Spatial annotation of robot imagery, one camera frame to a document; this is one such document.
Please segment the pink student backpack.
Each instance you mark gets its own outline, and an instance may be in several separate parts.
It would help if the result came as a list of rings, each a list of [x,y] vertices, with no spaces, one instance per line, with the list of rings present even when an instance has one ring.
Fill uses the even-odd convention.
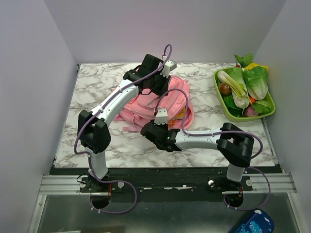
[[[115,121],[126,121],[130,124],[129,127],[124,127],[125,131],[138,132],[140,129],[155,118],[154,109],[166,108],[168,111],[168,120],[177,115],[184,107],[186,107],[186,99],[180,91],[172,91],[162,100],[154,93],[148,94],[149,90],[143,90],[142,94],[133,98],[127,103],[119,114],[114,118]],[[184,128],[191,126],[194,120],[194,110],[191,102],[188,104],[188,109],[184,115]],[[169,129],[180,129],[180,127],[169,127]]]

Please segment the orange card packet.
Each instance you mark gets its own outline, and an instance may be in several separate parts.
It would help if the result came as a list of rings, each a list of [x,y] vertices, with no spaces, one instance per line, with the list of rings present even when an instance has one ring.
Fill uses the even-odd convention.
[[[186,108],[184,107],[177,115],[175,115],[172,119],[168,121],[168,126],[173,127],[180,127],[182,123],[182,118],[186,113]]]

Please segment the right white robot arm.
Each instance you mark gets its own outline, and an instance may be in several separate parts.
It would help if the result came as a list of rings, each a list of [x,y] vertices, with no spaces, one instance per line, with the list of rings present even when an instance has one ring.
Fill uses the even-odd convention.
[[[187,149],[218,150],[229,162],[224,186],[235,190],[241,185],[242,175],[250,166],[254,137],[231,123],[214,131],[169,130],[167,125],[147,123],[140,134],[156,145],[159,150],[167,152]]]

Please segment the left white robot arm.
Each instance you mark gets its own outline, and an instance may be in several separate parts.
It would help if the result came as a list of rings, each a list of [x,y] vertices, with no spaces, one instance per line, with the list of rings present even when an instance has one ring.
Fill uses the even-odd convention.
[[[161,96],[168,90],[170,71],[174,64],[170,55],[157,58],[146,54],[143,62],[123,75],[116,89],[90,112],[82,110],[78,116],[78,131],[74,153],[86,154],[91,175],[91,186],[98,192],[107,188],[109,181],[105,151],[111,142],[109,125],[122,108],[133,98],[149,89]]]

